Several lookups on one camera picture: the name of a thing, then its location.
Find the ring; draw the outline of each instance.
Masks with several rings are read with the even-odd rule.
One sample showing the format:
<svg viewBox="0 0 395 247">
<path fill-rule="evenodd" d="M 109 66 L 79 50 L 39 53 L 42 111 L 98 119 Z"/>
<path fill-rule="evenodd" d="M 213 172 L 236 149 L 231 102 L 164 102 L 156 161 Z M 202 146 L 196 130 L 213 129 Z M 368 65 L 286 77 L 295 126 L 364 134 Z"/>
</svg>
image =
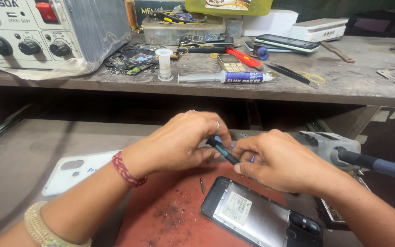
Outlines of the ring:
<svg viewBox="0 0 395 247">
<path fill-rule="evenodd" d="M 216 133 L 217 132 L 219 132 L 219 129 L 220 129 L 220 123 L 219 123 L 219 121 L 217 121 L 217 120 L 215 120 L 216 121 L 216 123 L 217 123 L 217 129 L 216 129 Z"/>
</svg>

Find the red utility knife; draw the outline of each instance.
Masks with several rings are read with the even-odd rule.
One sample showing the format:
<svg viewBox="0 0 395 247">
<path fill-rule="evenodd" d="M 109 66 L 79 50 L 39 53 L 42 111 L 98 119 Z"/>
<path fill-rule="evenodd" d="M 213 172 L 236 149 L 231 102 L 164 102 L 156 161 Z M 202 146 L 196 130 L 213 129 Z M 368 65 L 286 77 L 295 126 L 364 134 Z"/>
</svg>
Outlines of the red utility knife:
<svg viewBox="0 0 395 247">
<path fill-rule="evenodd" d="M 225 48 L 225 51 L 226 51 L 228 54 L 233 54 L 233 55 L 235 55 L 235 56 L 240 60 L 240 62 L 242 62 L 242 63 L 248 65 L 249 67 L 256 68 L 256 69 L 258 69 L 258 70 L 263 70 L 262 64 L 261 64 L 259 61 L 253 59 L 252 57 L 247 56 L 247 55 L 241 53 L 240 51 L 235 50 L 234 48 L 232 48 L 232 47 L 230 47 L 230 46 L 227 46 L 227 47 Z"/>
</svg>

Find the air knob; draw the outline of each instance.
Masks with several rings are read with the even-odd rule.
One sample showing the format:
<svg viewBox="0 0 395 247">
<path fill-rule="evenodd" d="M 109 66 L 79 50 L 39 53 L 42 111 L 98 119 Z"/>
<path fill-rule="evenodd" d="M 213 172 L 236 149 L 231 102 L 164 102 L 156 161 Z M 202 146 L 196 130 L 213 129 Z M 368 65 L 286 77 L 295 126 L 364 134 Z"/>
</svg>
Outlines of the air knob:
<svg viewBox="0 0 395 247">
<path fill-rule="evenodd" d="M 42 52 L 40 45 L 32 40 L 24 40 L 18 44 L 18 47 L 25 55 L 33 55 Z"/>
<path fill-rule="evenodd" d="M 50 45 L 50 51 L 54 56 L 62 57 L 71 54 L 72 50 L 66 43 L 55 41 Z"/>
</svg>

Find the red mat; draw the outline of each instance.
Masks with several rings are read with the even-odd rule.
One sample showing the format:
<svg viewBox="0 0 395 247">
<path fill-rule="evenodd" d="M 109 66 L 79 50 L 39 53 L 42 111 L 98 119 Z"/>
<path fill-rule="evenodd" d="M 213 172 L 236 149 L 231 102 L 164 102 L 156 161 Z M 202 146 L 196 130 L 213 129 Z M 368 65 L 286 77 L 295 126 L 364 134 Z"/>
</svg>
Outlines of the red mat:
<svg viewBox="0 0 395 247">
<path fill-rule="evenodd" d="M 284 194 L 234 172 L 229 162 L 152 174 L 132 191 L 116 247 L 250 246 L 200 213 L 216 177 L 224 176 L 287 206 Z M 202 178 L 205 194 L 199 179 Z"/>
</svg>

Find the white box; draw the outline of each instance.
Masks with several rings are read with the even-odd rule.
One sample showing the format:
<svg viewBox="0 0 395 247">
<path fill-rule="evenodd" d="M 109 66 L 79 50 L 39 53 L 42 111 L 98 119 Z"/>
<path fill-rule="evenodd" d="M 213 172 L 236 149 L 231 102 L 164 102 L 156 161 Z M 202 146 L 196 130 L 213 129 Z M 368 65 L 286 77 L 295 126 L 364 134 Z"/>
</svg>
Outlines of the white box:
<svg viewBox="0 0 395 247">
<path fill-rule="evenodd" d="M 318 19 L 299 22 L 292 26 L 289 38 L 309 42 L 322 42 L 342 37 L 348 19 Z"/>
<path fill-rule="evenodd" d="M 297 12 L 278 9 L 271 9 L 268 15 L 244 15 L 242 35 L 259 36 L 272 34 L 289 37 L 292 25 L 297 21 L 297 18 Z"/>
</svg>

